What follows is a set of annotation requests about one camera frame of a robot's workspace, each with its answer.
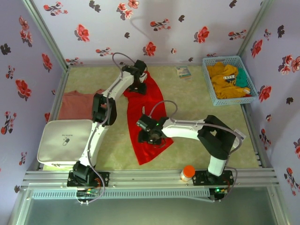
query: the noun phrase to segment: floor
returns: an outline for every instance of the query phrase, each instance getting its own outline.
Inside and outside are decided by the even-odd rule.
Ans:
[[[174,66],[148,67],[152,78],[157,82],[165,100],[178,104],[174,116],[179,120],[199,120],[207,115],[217,116],[231,129],[238,129],[247,138],[241,148],[232,154],[229,166],[236,168],[256,168],[258,163],[249,137],[248,129],[240,105],[213,106],[200,66],[188,67],[192,79],[185,81],[177,76]],[[65,92],[77,90],[93,93],[107,89],[119,75],[116,67],[75,67],[69,74]],[[174,138],[174,144],[149,163],[139,165],[129,138],[127,126],[127,99],[121,96],[117,101],[118,117],[107,131],[101,144],[96,168],[99,170],[125,169],[181,169],[193,165],[206,169],[210,155],[197,140]],[[167,115],[174,111],[172,104],[166,104]],[[56,167],[45,166],[44,170]]]

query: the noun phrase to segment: green cloth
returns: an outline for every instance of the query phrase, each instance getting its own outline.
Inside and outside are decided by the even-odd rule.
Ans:
[[[236,77],[235,86],[245,88],[247,87],[247,75],[246,72],[242,68],[238,68],[239,73]]]

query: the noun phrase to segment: yellow cloth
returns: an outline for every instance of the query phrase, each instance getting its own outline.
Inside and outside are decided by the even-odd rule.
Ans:
[[[235,86],[236,76],[239,71],[232,65],[226,65],[222,62],[217,62],[214,66],[207,66],[210,74],[212,86],[214,87],[217,98],[241,98],[244,97],[249,88],[240,88]],[[227,82],[225,76],[235,75],[235,79]]]

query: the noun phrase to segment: white basket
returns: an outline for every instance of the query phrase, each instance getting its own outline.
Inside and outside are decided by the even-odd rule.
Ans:
[[[212,86],[210,75],[207,70],[207,66],[214,66],[217,62],[222,62],[225,66],[230,64],[237,68],[242,68],[247,75],[247,86],[250,88],[250,95],[252,97],[239,97],[239,98],[229,98],[229,99],[218,99],[215,90]],[[242,59],[239,56],[218,56],[218,57],[210,57],[204,58],[202,60],[202,70],[204,74],[204,78],[208,87],[208,91],[210,93],[210,97],[214,106],[216,105],[238,105],[238,104],[247,104],[252,102],[254,99],[258,97],[255,86],[253,85],[250,76],[242,62]]]

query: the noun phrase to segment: red cloth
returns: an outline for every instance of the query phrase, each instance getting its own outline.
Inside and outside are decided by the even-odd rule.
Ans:
[[[147,86],[146,95],[141,95],[136,92],[129,92],[128,90],[124,92],[124,96],[128,98],[127,121],[130,139],[139,165],[150,162],[173,143],[171,138],[166,138],[165,146],[159,148],[157,145],[139,143],[137,141],[137,137],[141,131],[141,128],[136,125],[136,122],[143,114],[143,106],[145,106],[145,114],[149,115],[153,106],[157,102],[164,100],[158,85],[150,77],[149,72],[147,72],[147,79],[144,81],[144,83],[146,83]],[[166,112],[164,103],[159,104],[151,115],[151,117],[155,120],[159,120],[161,117],[165,116]]]
[[[92,119],[93,94],[82,94],[76,90],[65,93],[62,97],[62,104],[59,120],[81,120]]]

